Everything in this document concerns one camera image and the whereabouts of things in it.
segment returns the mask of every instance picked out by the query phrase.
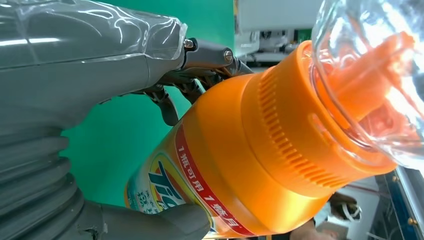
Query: red label strip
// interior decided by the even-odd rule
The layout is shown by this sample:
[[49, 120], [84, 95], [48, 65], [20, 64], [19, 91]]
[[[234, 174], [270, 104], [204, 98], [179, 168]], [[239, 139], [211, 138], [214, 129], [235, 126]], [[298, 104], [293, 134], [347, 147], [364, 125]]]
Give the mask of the red label strip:
[[187, 146], [186, 136], [184, 135], [183, 125], [178, 127], [175, 136], [175, 149], [178, 155], [179, 164], [181, 165], [186, 179], [196, 191], [198, 196], [212, 209], [234, 232], [244, 235], [253, 236], [254, 234], [247, 230], [231, 212], [223, 205], [208, 186], [206, 181], [200, 174], [192, 154]]

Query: metal bolt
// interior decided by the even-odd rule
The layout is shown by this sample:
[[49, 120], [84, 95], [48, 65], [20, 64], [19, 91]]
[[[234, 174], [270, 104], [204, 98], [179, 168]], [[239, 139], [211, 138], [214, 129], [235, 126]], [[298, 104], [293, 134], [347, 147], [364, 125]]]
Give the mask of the metal bolt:
[[418, 222], [417, 222], [417, 220], [415, 220], [415, 219], [413, 219], [412, 217], [410, 217], [410, 218], [408, 219], [408, 224], [409, 224], [409, 225], [418, 225]]
[[190, 39], [184, 39], [184, 48], [185, 49], [193, 49], [195, 47], [195, 43]]
[[230, 50], [226, 50], [224, 52], [224, 58], [228, 63], [231, 63], [234, 59], [233, 52]]

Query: green wall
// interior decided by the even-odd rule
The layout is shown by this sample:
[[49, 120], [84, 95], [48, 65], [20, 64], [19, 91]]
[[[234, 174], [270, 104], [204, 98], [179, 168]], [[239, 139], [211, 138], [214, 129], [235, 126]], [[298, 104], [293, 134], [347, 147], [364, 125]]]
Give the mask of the green wall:
[[[231, 0], [108, 0], [125, 8], [171, 15], [188, 25], [188, 37], [234, 46]], [[182, 116], [190, 107], [168, 88]], [[64, 133], [70, 146], [62, 155], [72, 162], [72, 173], [85, 197], [107, 204], [124, 205], [124, 187], [167, 134], [159, 108], [146, 96], [115, 97], [97, 105], [79, 126]]]

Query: bottle label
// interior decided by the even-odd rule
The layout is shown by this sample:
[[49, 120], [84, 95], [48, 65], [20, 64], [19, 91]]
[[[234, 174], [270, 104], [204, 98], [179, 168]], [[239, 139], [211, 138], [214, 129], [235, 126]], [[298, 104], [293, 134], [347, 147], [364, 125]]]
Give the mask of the bottle label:
[[174, 144], [169, 145], [170, 149], [154, 153], [128, 181], [129, 207], [155, 214], [177, 205], [195, 203], [202, 206], [209, 215], [211, 228], [208, 238], [228, 232], [234, 232], [234, 236], [253, 236], [218, 199], [202, 177], [187, 145], [183, 125], [174, 129], [175, 133], [170, 132], [174, 134], [171, 137]]

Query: transparent plastic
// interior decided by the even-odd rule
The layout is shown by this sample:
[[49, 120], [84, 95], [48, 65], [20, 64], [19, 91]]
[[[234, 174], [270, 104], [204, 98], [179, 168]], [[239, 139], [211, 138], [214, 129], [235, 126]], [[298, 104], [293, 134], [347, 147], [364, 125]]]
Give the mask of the transparent plastic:
[[175, 60], [177, 18], [90, 0], [0, 0], [0, 69], [143, 55]]
[[339, 126], [399, 164], [424, 164], [424, 1], [324, 0], [311, 75]]

